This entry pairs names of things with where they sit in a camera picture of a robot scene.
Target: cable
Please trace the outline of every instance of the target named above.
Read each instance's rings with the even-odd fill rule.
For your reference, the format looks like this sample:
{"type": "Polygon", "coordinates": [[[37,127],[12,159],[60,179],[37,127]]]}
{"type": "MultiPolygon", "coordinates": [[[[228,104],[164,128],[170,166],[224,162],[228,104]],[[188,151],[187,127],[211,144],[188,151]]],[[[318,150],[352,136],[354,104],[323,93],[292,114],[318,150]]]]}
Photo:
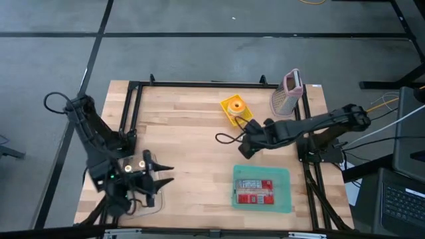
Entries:
{"type": "Polygon", "coordinates": [[[363,136],[363,137],[360,137],[360,138],[358,138],[358,139],[354,140],[353,142],[351,142],[351,143],[347,144],[347,145],[346,145],[346,147],[348,147],[348,146],[350,146],[350,145],[354,144],[355,142],[358,142],[358,141],[360,141],[360,140],[362,140],[362,139],[364,139],[364,138],[366,138],[366,137],[369,137],[369,136],[371,136],[371,135],[374,135],[374,134],[376,134],[376,133],[379,133],[379,132],[381,132],[382,130],[384,130],[384,129],[386,129],[386,128],[388,128],[388,127],[390,127],[390,126],[392,126],[392,125],[394,125],[394,124],[396,124],[396,123],[398,123],[398,122],[403,121],[403,120],[404,120],[404,119],[406,119],[407,117],[411,116],[412,114],[415,114],[416,112],[420,111],[420,110],[421,110],[421,109],[423,109],[423,108],[425,108],[425,105],[420,106],[420,107],[419,107],[419,108],[417,108],[416,110],[414,110],[414,111],[410,112],[409,114],[406,114],[405,116],[403,116],[403,117],[401,117],[400,119],[398,119],[398,120],[396,120],[396,121],[394,121],[394,122],[390,123],[389,125],[387,125],[387,126],[385,126],[385,127],[382,127],[382,128],[380,128],[380,129],[378,129],[378,130],[376,130],[376,131],[372,132],[372,133],[368,133],[367,135],[365,135],[365,136],[363,136]]]}
{"type": "Polygon", "coordinates": [[[4,144],[10,142],[10,140],[8,138],[6,138],[5,136],[0,135],[0,137],[2,137],[5,140],[4,142],[0,143],[0,145],[4,145],[4,144]]]}
{"type": "Polygon", "coordinates": [[[66,114],[66,112],[59,112],[59,111],[56,111],[56,110],[52,110],[50,107],[48,107],[47,106],[47,98],[49,97],[49,96],[51,96],[51,95],[55,95],[55,94],[57,94],[57,95],[59,95],[59,96],[62,96],[63,98],[65,98],[66,99],[66,101],[67,102],[71,102],[71,100],[68,98],[68,96],[66,96],[65,94],[63,94],[63,93],[60,93],[60,92],[50,92],[50,93],[48,93],[45,97],[44,97],[44,100],[42,101],[42,104],[44,105],[44,107],[48,110],[48,111],[50,111],[50,112],[53,112],[53,113],[55,113],[55,114],[66,114]]]}
{"type": "Polygon", "coordinates": [[[383,98],[384,98],[384,96],[394,96],[394,97],[398,97],[398,94],[399,94],[399,92],[387,92],[387,93],[383,94],[381,97],[377,98],[374,102],[371,102],[371,105],[372,105],[372,104],[375,104],[375,103],[376,103],[376,102],[378,102],[379,100],[383,99],[383,98]]]}
{"type": "Polygon", "coordinates": [[[357,156],[357,155],[354,155],[354,154],[352,154],[352,153],[348,153],[348,152],[345,152],[346,154],[348,154],[348,155],[351,155],[351,156],[353,156],[354,158],[356,158],[356,159],[360,159],[360,160],[363,160],[363,161],[371,161],[370,159],[363,159],[363,158],[360,158],[359,156],[357,156]]]}
{"type": "Polygon", "coordinates": [[[240,116],[235,116],[234,120],[235,120],[236,124],[238,125],[238,127],[240,128],[240,130],[242,130],[242,133],[238,137],[232,137],[232,136],[228,135],[227,133],[217,133],[215,135],[215,140],[217,140],[217,142],[222,143],[222,144],[230,144],[230,143],[234,143],[234,142],[242,143],[242,141],[239,140],[239,138],[242,137],[246,132],[245,132],[245,129],[239,123],[238,119],[241,119],[241,120],[245,121],[247,124],[252,125],[248,120],[246,120],[246,119],[244,119],[240,116]],[[218,139],[219,135],[226,136],[226,137],[230,138],[232,141],[228,141],[228,142],[221,141],[221,140],[218,139]]]}
{"type": "Polygon", "coordinates": [[[344,149],[344,150],[342,150],[342,152],[345,152],[345,151],[348,151],[348,150],[353,150],[353,149],[356,149],[356,148],[358,148],[358,147],[362,147],[362,146],[365,146],[365,145],[368,145],[368,144],[378,143],[378,142],[382,142],[382,141],[390,140],[390,139],[425,139],[425,136],[400,136],[400,137],[388,137],[388,138],[384,138],[384,139],[378,139],[378,140],[370,141],[370,142],[367,142],[367,143],[363,143],[363,144],[360,144],[360,145],[358,145],[358,146],[351,147],[351,148],[349,148],[349,149],[344,149]]]}
{"type": "Polygon", "coordinates": [[[389,112],[387,112],[387,113],[385,113],[385,114],[383,114],[383,115],[381,115],[381,116],[378,116],[378,117],[376,117],[376,118],[371,119],[371,121],[374,121],[374,120],[377,120],[377,119],[381,119],[382,117],[384,117],[384,116],[387,116],[387,115],[391,114],[392,112],[396,111],[397,109],[398,109],[398,108],[392,109],[391,111],[389,111],[389,112]]]}
{"type": "Polygon", "coordinates": [[[389,97],[389,96],[393,96],[393,95],[383,95],[383,96],[382,96],[382,100],[383,100],[383,102],[384,102],[385,106],[386,106],[389,110],[392,110],[392,108],[388,105],[388,102],[386,102],[386,101],[385,101],[385,98],[386,98],[386,97],[389,97]]]}
{"type": "Polygon", "coordinates": [[[317,3],[307,2],[307,1],[304,1],[304,0],[298,0],[298,1],[305,3],[305,4],[310,4],[310,5],[320,5],[320,4],[323,4],[324,2],[326,2],[326,0],[322,0],[322,1],[317,2],[317,3]]]}
{"type": "Polygon", "coordinates": [[[379,108],[379,107],[381,107],[381,106],[385,106],[385,105],[387,105],[388,103],[391,103],[391,102],[394,102],[394,101],[396,101],[396,100],[398,100],[398,98],[395,98],[395,99],[393,99],[393,100],[390,100],[390,101],[388,101],[388,102],[385,102],[384,101],[384,103],[382,103],[382,104],[380,104],[380,105],[378,105],[378,106],[375,106],[375,107],[372,107],[372,108],[370,108],[370,109],[368,109],[366,112],[371,112],[371,111],[373,111],[373,110],[375,110],[375,109],[377,109],[377,108],[379,108]]]}
{"type": "Polygon", "coordinates": [[[344,170],[347,170],[347,164],[348,164],[347,153],[344,150],[342,150],[341,152],[342,152],[343,158],[344,158],[344,162],[343,162],[343,164],[344,164],[344,170]]]}
{"type": "Polygon", "coordinates": [[[232,136],[228,135],[227,133],[218,133],[218,134],[215,135],[215,140],[217,140],[217,142],[222,143],[222,144],[230,144],[230,143],[233,143],[233,142],[242,143],[242,141],[239,140],[239,138],[242,137],[244,134],[245,134],[245,132],[241,133],[238,137],[232,137],[232,136]],[[231,138],[231,141],[228,141],[228,142],[221,141],[217,137],[219,135],[223,135],[223,136],[226,136],[228,138],[231,138]]]}
{"type": "MultiPolygon", "coordinates": [[[[336,168],[338,168],[341,172],[343,171],[341,168],[340,168],[340,166],[338,166],[338,164],[336,164],[336,163],[332,163],[336,168]]],[[[359,188],[360,189],[360,186],[361,186],[361,184],[359,183],[359,182],[357,182],[357,181],[352,181],[351,182],[354,186],[356,186],[357,188],[359,188]]]]}
{"type": "MultiPolygon", "coordinates": [[[[70,100],[70,98],[68,98],[68,96],[66,96],[65,94],[63,94],[63,93],[60,93],[60,92],[51,92],[51,93],[48,93],[45,97],[44,97],[44,100],[43,100],[43,105],[44,105],[44,107],[48,110],[48,111],[50,111],[50,112],[53,112],[53,113],[56,113],[56,114],[66,114],[66,112],[59,112],[59,111],[56,111],[56,110],[53,110],[53,109],[51,109],[50,107],[48,107],[47,106],[47,99],[48,99],[48,97],[50,97],[50,96],[52,96],[52,95],[55,95],[55,94],[57,94],[57,95],[59,95],[59,96],[62,96],[65,100],[66,100],[66,103],[68,103],[69,105],[70,105],[70,107],[72,108],[72,110],[75,112],[75,115],[76,115],[76,118],[77,118],[77,121],[76,122],[74,122],[75,123],[75,125],[77,125],[78,127],[80,127],[80,129],[81,129],[81,131],[82,131],[82,133],[84,134],[84,136],[86,136],[86,139],[87,139],[87,142],[95,149],[95,150],[97,150],[97,151],[99,151],[99,152],[101,152],[101,153],[105,153],[106,155],[108,155],[109,157],[109,160],[110,160],[110,163],[111,163],[111,165],[112,165],[112,167],[118,172],[118,174],[120,175],[120,177],[121,177],[121,179],[124,181],[124,184],[126,184],[128,187],[129,187],[129,190],[130,190],[130,192],[131,192],[131,194],[132,194],[132,199],[136,199],[135,198],[135,189],[134,189],[134,185],[133,185],[133,183],[131,182],[131,181],[129,181],[128,180],[128,178],[127,178],[127,175],[122,171],[122,169],[121,169],[121,167],[120,167],[120,164],[118,163],[118,160],[115,158],[115,156],[114,155],[111,155],[110,154],[110,152],[109,151],[106,151],[106,150],[102,150],[102,149],[100,149],[100,148],[98,148],[98,147],[96,147],[95,145],[94,145],[94,143],[92,142],[92,140],[93,140],[93,137],[89,137],[89,135],[87,134],[87,132],[86,132],[86,130],[84,129],[84,127],[82,127],[82,125],[81,125],[81,122],[82,122],[82,120],[80,119],[80,116],[78,115],[78,113],[77,113],[77,111],[76,111],[76,108],[74,107],[74,105],[72,104],[72,101],[70,100]]],[[[107,184],[107,182],[108,182],[108,180],[109,180],[109,178],[108,178],[108,174],[105,174],[105,181],[104,181],[104,185],[106,185],[107,184]]],[[[109,195],[109,192],[108,192],[108,190],[106,190],[106,187],[104,188],[104,191],[105,191],[105,194],[111,199],[111,196],[109,195]]],[[[134,212],[135,212],[135,207],[134,207],[134,209],[133,209],[133,211],[131,212],[131,213],[128,213],[128,212],[126,212],[126,214],[127,215],[132,215],[132,214],[134,214],[134,212]]]]}
{"type": "Polygon", "coordinates": [[[357,182],[357,181],[353,181],[353,182],[351,182],[354,186],[356,186],[358,189],[360,189],[360,187],[361,187],[361,184],[359,183],[359,182],[357,182]]]}
{"type": "Polygon", "coordinates": [[[385,106],[385,105],[387,105],[388,103],[394,102],[394,101],[396,101],[396,100],[398,100],[398,98],[395,98],[395,99],[392,99],[392,100],[390,100],[390,101],[387,101],[387,102],[384,102],[384,103],[382,103],[382,104],[379,104],[379,105],[377,105],[377,106],[374,106],[374,107],[372,107],[372,108],[368,109],[366,112],[367,112],[367,113],[369,113],[369,112],[371,112],[371,111],[373,111],[373,110],[376,110],[377,108],[379,108],[379,107],[381,107],[381,106],[385,106]]]}
{"type": "Polygon", "coordinates": [[[84,186],[84,181],[86,180],[86,173],[88,168],[86,167],[84,171],[82,172],[82,185],[84,186]]]}

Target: gray floor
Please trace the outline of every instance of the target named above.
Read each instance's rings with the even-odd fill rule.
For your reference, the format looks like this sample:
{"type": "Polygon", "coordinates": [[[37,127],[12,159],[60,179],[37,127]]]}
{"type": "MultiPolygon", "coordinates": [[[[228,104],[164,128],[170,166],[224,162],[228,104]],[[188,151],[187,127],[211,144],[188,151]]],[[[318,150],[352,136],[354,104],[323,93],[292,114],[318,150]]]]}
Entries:
{"type": "MultiPolygon", "coordinates": [[[[398,3],[425,49],[424,20],[412,2],[398,3]]],[[[101,0],[2,0],[0,31],[97,32],[105,6],[101,0]]],[[[389,3],[328,1],[314,6],[296,0],[122,0],[115,1],[106,31],[399,33],[402,27],[389,3]]],[[[51,91],[70,97],[77,93],[93,42],[93,38],[0,38],[0,134],[11,140],[7,146],[27,152],[24,161],[9,157],[0,161],[0,231],[31,226],[66,125],[64,116],[43,108],[43,97],[51,91]]],[[[265,74],[269,82],[279,82],[296,67],[305,83],[323,85],[329,109],[348,103],[368,108],[384,91],[360,90],[359,81],[393,81],[418,65],[414,47],[404,40],[103,39],[87,93],[101,112],[110,80],[147,80],[153,73],[157,80],[257,82],[265,74]]],[[[49,103],[56,108],[63,105],[59,99],[49,103]]],[[[376,110],[371,117],[387,110],[376,110]]],[[[392,114],[364,133],[348,133],[341,139],[354,140],[395,117],[392,114]]],[[[394,129],[389,129],[369,139],[393,135],[394,129]]],[[[387,141],[353,153],[374,159],[391,150],[392,142],[387,141]]],[[[74,136],[47,227],[72,224],[85,159],[74,136]]]]}

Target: table leg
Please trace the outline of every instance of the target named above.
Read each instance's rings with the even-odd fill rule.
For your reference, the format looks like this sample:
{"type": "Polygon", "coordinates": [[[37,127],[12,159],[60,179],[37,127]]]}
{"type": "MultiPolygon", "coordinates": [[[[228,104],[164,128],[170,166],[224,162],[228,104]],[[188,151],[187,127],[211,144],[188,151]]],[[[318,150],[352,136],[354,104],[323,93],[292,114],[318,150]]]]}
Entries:
{"type": "Polygon", "coordinates": [[[379,168],[386,168],[392,170],[392,154],[375,159],[368,163],[363,163],[356,167],[343,171],[344,183],[349,183],[351,181],[361,179],[364,176],[377,173],[379,168]]]}
{"type": "Polygon", "coordinates": [[[416,79],[425,74],[425,63],[416,67],[414,70],[409,72],[406,76],[403,76],[400,80],[395,82],[359,82],[360,89],[369,90],[398,90],[403,86],[409,86],[413,88],[419,88],[425,85],[425,83],[414,83],[416,79]]]}
{"type": "Polygon", "coordinates": [[[5,146],[1,146],[1,145],[0,145],[0,155],[2,155],[2,156],[12,156],[12,157],[15,157],[17,159],[22,159],[25,156],[24,153],[21,153],[19,151],[16,151],[14,149],[11,149],[11,148],[8,148],[8,147],[5,147],[5,146]]]}

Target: butcher block tabletop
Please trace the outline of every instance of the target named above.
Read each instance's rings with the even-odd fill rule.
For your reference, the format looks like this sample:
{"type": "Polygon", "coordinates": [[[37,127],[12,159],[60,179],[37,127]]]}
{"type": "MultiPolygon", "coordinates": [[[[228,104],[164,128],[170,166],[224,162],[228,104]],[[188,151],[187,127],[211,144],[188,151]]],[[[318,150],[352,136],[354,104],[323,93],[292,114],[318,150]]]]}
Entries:
{"type": "MultiPolygon", "coordinates": [[[[112,80],[103,107],[102,119],[118,130],[127,86],[125,80],[112,80]]],[[[327,112],[320,85],[306,85],[311,115],[327,112]]],[[[217,142],[217,133],[237,136],[240,129],[229,122],[220,101],[238,94],[251,109],[254,119],[262,123],[277,118],[270,109],[273,89],[201,88],[144,86],[137,119],[136,152],[149,149],[157,162],[172,166],[160,172],[161,178],[174,181],[161,189],[161,209],[139,217],[122,216],[120,226],[160,228],[222,228],[252,230],[312,230],[302,164],[295,143],[279,149],[263,149],[250,160],[238,150],[239,143],[217,142]],[[232,208],[232,173],[235,165],[285,168],[290,172],[292,211],[260,212],[232,208]]],[[[135,96],[129,110],[132,115],[135,96]]],[[[303,104],[300,100],[301,116],[303,104]]],[[[327,199],[344,222],[353,227],[353,219],[342,174],[334,165],[322,163],[321,171],[327,199]]],[[[86,176],[74,219],[83,221],[104,196],[86,176]]],[[[319,225],[323,216],[317,199],[319,225]]]]}

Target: black cable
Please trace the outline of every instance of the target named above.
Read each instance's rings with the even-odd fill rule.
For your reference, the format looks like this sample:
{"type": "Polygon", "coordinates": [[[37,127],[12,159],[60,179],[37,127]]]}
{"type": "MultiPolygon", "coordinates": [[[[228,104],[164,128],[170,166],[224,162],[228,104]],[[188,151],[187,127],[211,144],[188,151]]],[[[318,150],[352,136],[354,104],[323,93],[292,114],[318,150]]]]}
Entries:
{"type": "Polygon", "coordinates": [[[8,138],[6,138],[5,136],[0,135],[0,137],[1,137],[1,138],[3,138],[3,139],[5,140],[4,142],[1,142],[1,143],[0,143],[0,145],[4,145],[4,144],[6,144],[6,143],[10,142],[10,140],[9,140],[8,138]]]}
{"type": "Polygon", "coordinates": [[[86,180],[86,173],[87,173],[88,168],[86,167],[84,169],[84,172],[82,172],[82,185],[84,186],[84,181],[86,180]]]}
{"type": "Polygon", "coordinates": [[[342,150],[341,152],[343,153],[343,158],[344,158],[344,170],[347,170],[347,162],[348,162],[347,154],[345,154],[344,150],[342,150]]]}
{"type": "Polygon", "coordinates": [[[360,189],[361,184],[357,181],[351,182],[354,186],[356,186],[358,189],[360,189]]]}
{"type": "Polygon", "coordinates": [[[50,107],[48,107],[47,106],[47,98],[49,97],[49,96],[51,96],[51,95],[55,95],[55,94],[57,94],[57,95],[59,95],[59,96],[62,96],[63,98],[65,98],[66,99],[66,101],[67,102],[71,102],[71,100],[68,98],[68,96],[66,96],[65,94],[63,94],[63,93],[60,93],[60,92],[50,92],[50,93],[48,93],[45,97],[44,97],[44,100],[42,101],[42,104],[44,105],[44,107],[48,110],[48,111],[50,111],[50,112],[53,112],[53,113],[55,113],[55,114],[66,114],[66,112],[59,112],[59,111],[56,111],[56,110],[52,110],[50,107]]]}
{"type": "Polygon", "coordinates": [[[242,137],[245,134],[245,130],[241,126],[241,124],[239,123],[238,119],[245,121],[247,124],[251,124],[248,120],[246,120],[246,119],[244,119],[240,116],[235,116],[234,120],[235,120],[236,124],[238,125],[238,127],[240,128],[240,130],[242,130],[242,133],[240,135],[238,135],[238,137],[232,137],[231,135],[228,135],[227,133],[217,133],[215,135],[215,140],[217,140],[217,142],[222,143],[222,144],[230,144],[230,143],[234,143],[234,142],[242,143],[242,140],[239,140],[239,138],[242,137]],[[220,135],[223,135],[223,136],[226,136],[227,138],[230,138],[231,141],[224,142],[224,141],[219,140],[218,136],[220,136],[220,135]]]}
{"type": "MultiPolygon", "coordinates": [[[[338,168],[341,172],[343,171],[341,168],[340,168],[340,166],[338,166],[338,164],[336,164],[336,163],[332,163],[336,168],[338,168]]],[[[352,181],[351,182],[354,186],[356,186],[357,188],[359,188],[360,189],[360,186],[361,186],[361,184],[359,183],[359,182],[357,182],[357,181],[352,181]]]]}
{"type": "MultiPolygon", "coordinates": [[[[77,117],[77,122],[73,122],[73,123],[75,123],[78,127],[80,127],[80,129],[82,130],[82,133],[84,134],[84,136],[86,136],[87,142],[88,142],[88,143],[89,143],[89,144],[90,144],[90,145],[91,145],[91,146],[92,146],[95,150],[98,150],[99,152],[101,152],[101,153],[105,153],[106,155],[108,155],[108,156],[109,156],[109,158],[110,158],[110,163],[112,164],[113,168],[114,168],[114,169],[118,172],[118,174],[120,175],[121,179],[124,181],[124,184],[128,185],[128,187],[129,187],[129,190],[130,190],[131,195],[132,195],[132,197],[133,197],[133,198],[132,198],[132,199],[130,199],[130,200],[133,200],[133,199],[135,200],[135,199],[136,199],[136,197],[135,197],[135,189],[134,189],[134,185],[133,185],[133,183],[132,183],[131,181],[129,181],[129,180],[128,180],[127,175],[126,175],[126,174],[122,171],[122,169],[121,169],[121,167],[120,167],[120,164],[118,163],[118,160],[115,158],[115,156],[114,156],[114,155],[111,155],[109,151],[102,150],[102,149],[100,149],[100,148],[98,148],[98,147],[96,147],[96,146],[94,145],[94,143],[92,142],[93,137],[89,137],[89,135],[87,134],[87,132],[86,132],[86,130],[84,129],[84,127],[82,127],[82,125],[81,125],[82,120],[80,119],[80,116],[78,115],[78,113],[77,113],[77,111],[76,111],[76,108],[75,108],[75,107],[74,107],[74,105],[72,104],[72,101],[70,100],[70,98],[68,98],[68,96],[66,96],[65,94],[60,93],[60,92],[51,92],[51,93],[48,93],[48,94],[44,97],[44,100],[43,100],[43,105],[44,105],[44,107],[45,107],[48,111],[53,112],[53,113],[56,113],[56,114],[66,114],[66,112],[59,112],[59,111],[56,111],[56,110],[52,110],[51,108],[49,108],[49,107],[47,106],[47,99],[48,99],[48,97],[49,97],[49,96],[52,96],[52,95],[55,95],[55,94],[57,94],[57,95],[59,95],[59,96],[62,96],[62,97],[66,100],[66,102],[67,102],[67,103],[69,103],[70,107],[72,108],[72,110],[74,110],[75,115],[76,115],[76,117],[77,117]]],[[[106,176],[106,178],[105,178],[104,185],[106,185],[106,184],[107,184],[107,181],[109,180],[108,175],[106,174],[105,176],[106,176]]],[[[107,188],[106,188],[106,187],[104,187],[104,191],[105,191],[105,194],[106,194],[109,198],[111,198],[111,196],[109,195],[109,192],[108,192],[108,190],[107,190],[107,188]]],[[[126,214],[127,214],[127,215],[133,215],[133,214],[134,214],[134,212],[135,212],[135,207],[133,208],[133,211],[132,211],[131,213],[126,212],[126,214]]]]}
{"type": "Polygon", "coordinates": [[[351,156],[353,156],[354,158],[356,158],[356,159],[360,159],[360,160],[363,160],[363,161],[371,161],[370,159],[363,159],[363,158],[361,158],[361,157],[359,157],[359,156],[357,156],[357,155],[354,155],[354,154],[352,154],[352,153],[348,153],[348,152],[345,152],[346,154],[348,154],[348,155],[351,155],[351,156]]]}
{"type": "Polygon", "coordinates": [[[215,140],[217,140],[217,142],[222,143],[222,144],[229,144],[229,143],[233,143],[233,142],[242,143],[242,141],[239,140],[239,138],[242,137],[244,134],[245,134],[245,132],[244,133],[241,133],[238,137],[235,137],[234,138],[234,137],[228,135],[227,133],[218,133],[218,134],[215,135],[215,140]],[[220,136],[220,135],[223,135],[223,136],[226,136],[226,137],[230,138],[231,141],[224,142],[224,141],[219,140],[218,139],[218,136],[220,136]]]}
{"type": "Polygon", "coordinates": [[[399,137],[387,137],[387,138],[378,139],[378,140],[370,141],[370,142],[367,142],[367,143],[363,143],[363,144],[360,144],[360,145],[358,145],[358,146],[351,147],[351,148],[348,148],[348,149],[344,149],[343,151],[353,150],[353,149],[356,149],[356,148],[358,148],[358,147],[362,147],[362,146],[365,146],[365,145],[368,145],[368,144],[372,144],[372,143],[378,143],[378,142],[386,141],[386,140],[389,140],[389,139],[425,139],[425,136],[399,136],[399,137]]]}
{"type": "Polygon", "coordinates": [[[387,116],[387,115],[391,114],[391,112],[394,112],[394,111],[396,111],[397,109],[398,109],[398,108],[392,109],[392,110],[390,110],[389,112],[387,112],[387,113],[385,113],[385,114],[383,114],[383,115],[381,115],[381,116],[378,116],[378,117],[376,117],[376,118],[371,119],[371,121],[374,121],[374,120],[377,120],[377,119],[381,119],[382,117],[384,117],[384,116],[387,116]]]}

